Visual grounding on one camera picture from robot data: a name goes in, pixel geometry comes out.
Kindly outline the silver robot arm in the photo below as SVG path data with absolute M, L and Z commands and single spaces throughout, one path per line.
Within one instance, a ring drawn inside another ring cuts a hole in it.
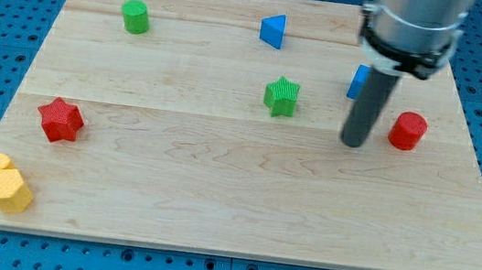
M 475 0 L 370 0 L 362 7 L 359 44 L 380 73 L 427 80 L 456 51 Z

